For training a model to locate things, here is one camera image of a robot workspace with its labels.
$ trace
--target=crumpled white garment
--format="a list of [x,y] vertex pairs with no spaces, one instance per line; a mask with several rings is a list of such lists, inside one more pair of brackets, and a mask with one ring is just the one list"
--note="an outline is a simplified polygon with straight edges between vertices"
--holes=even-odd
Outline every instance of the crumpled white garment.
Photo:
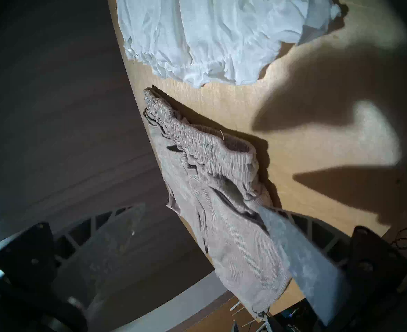
[[327,31],[331,0],[117,0],[128,59],[199,88],[257,81],[280,45]]

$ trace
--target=white fabric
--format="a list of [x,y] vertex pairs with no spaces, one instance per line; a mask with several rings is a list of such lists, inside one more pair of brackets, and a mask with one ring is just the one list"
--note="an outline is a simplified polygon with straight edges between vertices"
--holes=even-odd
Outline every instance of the white fabric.
[[117,0],[128,59],[196,88],[257,81],[281,42],[298,43],[304,25],[323,34],[338,13],[331,0]]

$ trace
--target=gray fabric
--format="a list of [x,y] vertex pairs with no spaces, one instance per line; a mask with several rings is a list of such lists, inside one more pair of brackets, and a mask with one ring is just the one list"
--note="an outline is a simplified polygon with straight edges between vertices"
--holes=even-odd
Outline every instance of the gray fabric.
[[191,225],[224,286],[253,316],[267,311],[290,276],[256,220],[270,206],[258,182],[256,150],[212,128],[190,125],[152,89],[145,118],[169,191],[168,207]]

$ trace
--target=wooden table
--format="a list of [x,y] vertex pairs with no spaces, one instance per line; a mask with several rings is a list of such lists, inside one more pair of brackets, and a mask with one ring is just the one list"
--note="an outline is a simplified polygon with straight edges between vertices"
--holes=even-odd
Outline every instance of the wooden table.
[[[338,0],[345,16],[334,30],[284,45],[257,83],[201,89],[128,61],[108,1],[140,112],[154,85],[191,123],[250,141],[275,205],[348,235],[356,225],[383,235],[407,206],[407,30],[385,0]],[[292,281],[271,312],[302,298]]]

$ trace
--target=white cloth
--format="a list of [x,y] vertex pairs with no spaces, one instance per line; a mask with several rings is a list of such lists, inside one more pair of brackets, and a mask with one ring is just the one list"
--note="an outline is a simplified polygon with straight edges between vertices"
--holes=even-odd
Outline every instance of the white cloth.
[[196,88],[254,83],[281,42],[322,35],[337,14],[331,0],[117,0],[128,59]]

